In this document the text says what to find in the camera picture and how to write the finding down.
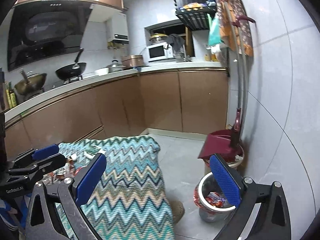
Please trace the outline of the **zigzag knitted table cloth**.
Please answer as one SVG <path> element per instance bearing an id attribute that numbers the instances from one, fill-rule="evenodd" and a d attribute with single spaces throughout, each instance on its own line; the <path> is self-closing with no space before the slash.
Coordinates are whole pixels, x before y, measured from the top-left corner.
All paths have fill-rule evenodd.
<path id="1" fill-rule="evenodd" d="M 81 206 L 102 239 L 174 239 L 172 210 L 158 164 L 159 144 L 148 135 L 84 139 L 59 145 L 65 157 L 76 154 L 76 168 L 89 159 L 91 145 L 105 150 L 106 169 L 89 201 Z"/>

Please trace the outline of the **black frying pan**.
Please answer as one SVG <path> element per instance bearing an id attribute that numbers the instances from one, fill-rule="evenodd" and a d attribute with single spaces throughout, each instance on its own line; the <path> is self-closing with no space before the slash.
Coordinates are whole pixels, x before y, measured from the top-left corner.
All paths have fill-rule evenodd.
<path id="1" fill-rule="evenodd" d="M 82 80 L 82 74 L 84 73 L 87 63 L 80 62 L 80 56 L 84 52 L 84 48 L 80 48 L 79 52 L 72 64 L 63 66 L 55 71 L 56 76 L 63 81 L 70 80 L 75 77 L 79 77 Z"/>

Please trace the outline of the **white rimmed trash bin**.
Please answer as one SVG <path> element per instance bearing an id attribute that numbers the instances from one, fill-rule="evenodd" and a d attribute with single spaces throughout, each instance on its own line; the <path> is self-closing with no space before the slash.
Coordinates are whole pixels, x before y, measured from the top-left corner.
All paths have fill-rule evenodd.
<path id="1" fill-rule="evenodd" d="M 195 186 L 193 200 L 199 208 L 200 218 L 207 223 L 226 220 L 236 210 L 220 189 L 212 172 L 206 174 Z"/>

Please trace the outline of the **oil bottles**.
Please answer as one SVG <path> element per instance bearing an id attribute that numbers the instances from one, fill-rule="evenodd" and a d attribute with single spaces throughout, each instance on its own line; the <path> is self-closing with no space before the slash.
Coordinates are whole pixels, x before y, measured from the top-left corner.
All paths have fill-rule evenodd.
<path id="1" fill-rule="evenodd" d="M 6 93 L 10 109 L 17 106 L 16 95 L 12 88 L 11 82 L 6 82 Z"/>

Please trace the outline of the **brown kitchen cabinets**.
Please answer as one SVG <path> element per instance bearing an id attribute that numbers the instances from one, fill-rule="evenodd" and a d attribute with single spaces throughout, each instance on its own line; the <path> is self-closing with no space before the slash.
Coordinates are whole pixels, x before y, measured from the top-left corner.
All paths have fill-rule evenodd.
<path id="1" fill-rule="evenodd" d="M 148 128 L 207 135 L 225 128 L 227 105 L 225 70 L 116 73 L 14 108 L 6 115 L 5 148 L 13 158 L 31 148 L 135 136 Z"/>

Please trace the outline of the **clear plastic wrapper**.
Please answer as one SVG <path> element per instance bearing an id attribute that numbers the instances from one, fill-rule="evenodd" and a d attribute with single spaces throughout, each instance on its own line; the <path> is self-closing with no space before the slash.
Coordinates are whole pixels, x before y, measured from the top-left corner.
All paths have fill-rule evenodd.
<path id="1" fill-rule="evenodd" d="M 63 167 L 58 168 L 57 170 L 46 174 L 42 179 L 42 182 L 45 185 L 51 185 L 55 183 L 60 183 L 65 178 L 75 177 L 81 169 L 81 168 L 76 169 L 75 165 L 76 165 L 76 160 L 72 159 L 71 157 L 68 157 L 66 164 Z"/>

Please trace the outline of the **black wall rack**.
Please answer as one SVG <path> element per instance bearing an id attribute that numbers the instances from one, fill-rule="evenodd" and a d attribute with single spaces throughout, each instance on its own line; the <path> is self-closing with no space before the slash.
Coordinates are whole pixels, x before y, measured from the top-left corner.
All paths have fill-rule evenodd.
<path id="1" fill-rule="evenodd" d="M 191 31 L 208 30 L 217 12 L 216 0 L 174 0 L 175 15 Z"/>

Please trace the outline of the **copper rice cooker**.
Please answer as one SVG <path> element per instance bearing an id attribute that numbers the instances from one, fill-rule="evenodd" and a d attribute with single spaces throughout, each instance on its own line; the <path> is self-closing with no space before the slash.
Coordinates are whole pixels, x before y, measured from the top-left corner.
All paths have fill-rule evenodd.
<path id="1" fill-rule="evenodd" d="M 145 65 L 143 55 L 122 56 L 121 62 L 125 68 L 142 67 Z"/>

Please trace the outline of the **teal plastic bag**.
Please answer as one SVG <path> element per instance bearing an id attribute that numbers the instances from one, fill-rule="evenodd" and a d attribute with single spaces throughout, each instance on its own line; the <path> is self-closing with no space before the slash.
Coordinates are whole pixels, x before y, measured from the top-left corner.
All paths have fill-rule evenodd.
<path id="1" fill-rule="evenodd" d="M 208 14 L 208 24 L 209 24 L 209 36 L 208 36 L 208 46 L 215 46 L 221 43 L 220 36 L 220 25 L 219 16 L 215 14 L 214 17 Z"/>

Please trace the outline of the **white water heater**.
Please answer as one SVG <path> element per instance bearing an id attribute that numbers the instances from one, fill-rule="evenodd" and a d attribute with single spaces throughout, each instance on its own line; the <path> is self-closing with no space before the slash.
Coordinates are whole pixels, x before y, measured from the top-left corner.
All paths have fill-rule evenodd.
<path id="1" fill-rule="evenodd" d="M 126 15 L 114 14 L 106 21 L 107 41 L 120 44 L 128 44 L 128 28 Z"/>

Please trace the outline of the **black range hood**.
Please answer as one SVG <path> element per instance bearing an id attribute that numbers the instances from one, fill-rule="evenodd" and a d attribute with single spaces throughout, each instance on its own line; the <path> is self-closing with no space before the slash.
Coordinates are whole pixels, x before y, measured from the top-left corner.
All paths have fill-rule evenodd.
<path id="1" fill-rule="evenodd" d="M 7 46 L 8 70 L 78 52 L 91 11 L 91 3 L 77 0 L 43 0 L 14 7 Z"/>

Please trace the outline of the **red white snack bag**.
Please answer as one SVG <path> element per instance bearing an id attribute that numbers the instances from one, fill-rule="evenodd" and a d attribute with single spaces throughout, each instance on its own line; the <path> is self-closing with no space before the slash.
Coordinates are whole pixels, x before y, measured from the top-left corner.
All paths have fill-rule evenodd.
<path id="1" fill-rule="evenodd" d="M 211 207 L 224 208 L 228 205 L 227 200 L 221 197 L 217 192 L 210 192 L 208 196 L 206 196 L 204 199 Z M 215 212 L 212 209 L 207 208 L 204 204 L 201 203 L 197 187 L 195 187 L 194 190 L 193 200 L 194 204 L 201 210 L 206 211 L 212 215 L 215 214 Z"/>

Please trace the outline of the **steel pot lid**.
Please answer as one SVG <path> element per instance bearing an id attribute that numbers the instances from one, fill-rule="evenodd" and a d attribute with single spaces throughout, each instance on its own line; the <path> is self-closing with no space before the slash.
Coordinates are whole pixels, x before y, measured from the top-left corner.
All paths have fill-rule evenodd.
<path id="1" fill-rule="evenodd" d="M 112 60 L 111 64 L 106 66 L 106 68 L 108 69 L 109 73 L 114 73 L 124 70 L 125 67 L 121 63 L 119 63 L 118 60 L 114 59 Z"/>

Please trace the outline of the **white microwave oven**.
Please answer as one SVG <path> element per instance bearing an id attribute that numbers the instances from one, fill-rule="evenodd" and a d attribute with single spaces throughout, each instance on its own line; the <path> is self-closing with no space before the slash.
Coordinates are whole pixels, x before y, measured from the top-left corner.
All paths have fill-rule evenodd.
<path id="1" fill-rule="evenodd" d="M 167 42 L 156 43 L 146 47 L 148 61 L 161 61 L 173 59 L 173 47 Z"/>

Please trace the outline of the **maroon dustpan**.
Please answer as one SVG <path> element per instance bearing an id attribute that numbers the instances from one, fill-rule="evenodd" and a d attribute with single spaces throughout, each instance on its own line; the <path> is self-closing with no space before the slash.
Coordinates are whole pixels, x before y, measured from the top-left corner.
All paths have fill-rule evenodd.
<path id="1" fill-rule="evenodd" d="M 236 156 L 243 156 L 239 132 L 224 129 L 207 135 L 198 156 L 199 159 L 209 160 L 214 154 L 219 154 L 226 162 L 234 162 Z"/>

